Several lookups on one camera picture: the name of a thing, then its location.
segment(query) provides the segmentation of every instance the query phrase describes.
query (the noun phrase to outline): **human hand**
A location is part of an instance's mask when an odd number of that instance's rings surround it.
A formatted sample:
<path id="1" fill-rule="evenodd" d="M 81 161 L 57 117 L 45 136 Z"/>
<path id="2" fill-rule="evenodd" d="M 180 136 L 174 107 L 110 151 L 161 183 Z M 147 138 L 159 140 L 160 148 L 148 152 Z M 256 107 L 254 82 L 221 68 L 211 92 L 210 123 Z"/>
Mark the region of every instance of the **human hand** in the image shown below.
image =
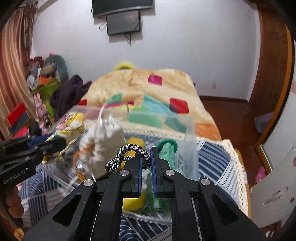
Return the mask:
<path id="1" fill-rule="evenodd" d="M 14 187 L 13 190 L 6 191 L 6 203 L 9 206 L 8 212 L 14 218 L 21 218 L 24 214 L 24 207 L 22 200 L 18 195 L 18 188 Z"/>

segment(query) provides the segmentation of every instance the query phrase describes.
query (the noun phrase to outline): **bed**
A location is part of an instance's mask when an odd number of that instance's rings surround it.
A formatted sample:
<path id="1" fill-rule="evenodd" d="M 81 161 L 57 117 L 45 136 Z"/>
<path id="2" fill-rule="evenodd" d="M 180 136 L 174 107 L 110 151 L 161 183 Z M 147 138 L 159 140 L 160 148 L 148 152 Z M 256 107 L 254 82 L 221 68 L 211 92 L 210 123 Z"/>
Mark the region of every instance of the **bed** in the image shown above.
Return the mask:
<path id="1" fill-rule="evenodd" d="M 189 115 L 193 117 L 196 132 L 197 158 L 201 178 L 211 179 L 229 198 L 250 216 L 248 186 L 243 178 L 244 166 L 229 140 L 221 141 L 217 126 L 205 110 L 191 78 L 177 70 L 120 70 L 95 81 L 87 94 L 88 106 L 107 103 L 115 108 L 132 111 Z M 130 124 L 123 126 L 126 138 L 134 136 L 145 140 L 147 147 L 156 145 L 163 138 L 184 138 L 182 128 Z M 25 209 L 25 227 L 30 228 L 46 215 L 68 191 L 43 170 L 23 184 L 20 196 Z M 147 223 L 122 216 L 120 240 L 171 240 L 169 222 Z"/>

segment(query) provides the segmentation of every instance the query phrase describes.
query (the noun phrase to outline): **white rope toy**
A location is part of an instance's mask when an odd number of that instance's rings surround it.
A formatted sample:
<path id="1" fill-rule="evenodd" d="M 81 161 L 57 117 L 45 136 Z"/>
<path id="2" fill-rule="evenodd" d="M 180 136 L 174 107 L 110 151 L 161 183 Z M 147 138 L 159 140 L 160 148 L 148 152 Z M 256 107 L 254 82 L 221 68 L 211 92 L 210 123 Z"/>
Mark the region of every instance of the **white rope toy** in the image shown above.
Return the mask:
<path id="1" fill-rule="evenodd" d="M 94 147 L 90 151 L 80 154 L 80 160 L 87 173 L 96 179 L 104 176 L 106 164 L 118 150 L 125 144 L 124 131 L 121 125 L 112 117 L 102 119 L 102 113 L 106 107 L 101 107 L 98 120 L 85 123 L 85 133 L 80 139 L 79 150 Z"/>

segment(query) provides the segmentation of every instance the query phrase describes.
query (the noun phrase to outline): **wooden floor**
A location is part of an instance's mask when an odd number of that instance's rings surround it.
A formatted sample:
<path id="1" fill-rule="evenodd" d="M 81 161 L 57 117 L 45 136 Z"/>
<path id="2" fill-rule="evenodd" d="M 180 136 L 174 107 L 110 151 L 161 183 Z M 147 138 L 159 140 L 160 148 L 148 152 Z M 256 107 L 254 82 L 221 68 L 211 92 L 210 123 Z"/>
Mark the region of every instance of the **wooden floor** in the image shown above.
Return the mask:
<path id="1" fill-rule="evenodd" d="M 202 100 L 202 102 L 216 122 L 221 138 L 230 139 L 234 148 L 240 151 L 251 188 L 262 163 L 254 150 L 259 135 L 255 130 L 250 108 L 247 103 L 221 100 Z"/>

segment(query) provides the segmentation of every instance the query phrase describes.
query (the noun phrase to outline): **silver screw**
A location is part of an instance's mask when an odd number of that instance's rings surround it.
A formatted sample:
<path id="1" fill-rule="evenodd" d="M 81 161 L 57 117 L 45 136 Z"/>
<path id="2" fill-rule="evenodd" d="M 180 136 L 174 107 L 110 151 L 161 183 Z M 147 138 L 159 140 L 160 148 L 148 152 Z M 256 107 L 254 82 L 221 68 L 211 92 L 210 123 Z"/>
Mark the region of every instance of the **silver screw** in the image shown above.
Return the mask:
<path id="1" fill-rule="evenodd" d="M 83 184 L 87 187 L 91 186 L 94 183 L 92 179 L 87 179 L 83 182 Z"/>
<path id="2" fill-rule="evenodd" d="M 166 173 L 166 175 L 168 175 L 168 176 L 172 176 L 172 175 L 175 174 L 174 170 L 171 170 L 171 169 L 166 170 L 165 173 Z"/>
<path id="3" fill-rule="evenodd" d="M 210 181 L 206 178 L 202 179 L 200 181 L 201 184 L 203 184 L 204 186 L 209 186 L 210 185 Z"/>
<path id="4" fill-rule="evenodd" d="M 124 177 L 129 174 L 129 171 L 128 170 L 121 170 L 119 174 Z"/>

